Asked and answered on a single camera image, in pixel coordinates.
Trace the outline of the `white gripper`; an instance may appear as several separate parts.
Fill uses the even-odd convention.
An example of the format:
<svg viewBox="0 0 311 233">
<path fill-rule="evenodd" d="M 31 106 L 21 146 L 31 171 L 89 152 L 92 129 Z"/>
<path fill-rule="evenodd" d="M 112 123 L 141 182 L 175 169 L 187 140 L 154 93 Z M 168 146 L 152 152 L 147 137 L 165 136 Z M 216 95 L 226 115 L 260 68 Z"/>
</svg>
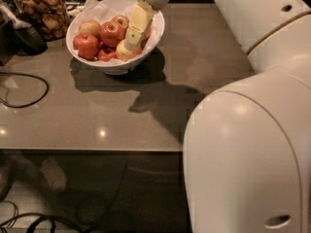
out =
<svg viewBox="0 0 311 233">
<path fill-rule="evenodd" d="M 138 0 L 132 9 L 124 46 L 135 51 L 152 23 L 155 11 L 162 9 L 170 0 Z"/>
</svg>

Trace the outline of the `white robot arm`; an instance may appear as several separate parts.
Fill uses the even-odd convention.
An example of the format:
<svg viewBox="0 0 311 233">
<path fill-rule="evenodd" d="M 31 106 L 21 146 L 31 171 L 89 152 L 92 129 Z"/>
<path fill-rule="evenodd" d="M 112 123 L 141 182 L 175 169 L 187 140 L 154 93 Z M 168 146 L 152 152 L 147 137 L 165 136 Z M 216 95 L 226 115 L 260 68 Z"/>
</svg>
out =
<svg viewBox="0 0 311 233">
<path fill-rule="evenodd" d="M 308 233 L 311 13 L 303 0 L 214 0 L 255 73 L 205 97 L 184 137 L 193 233 Z"/>
</svg>

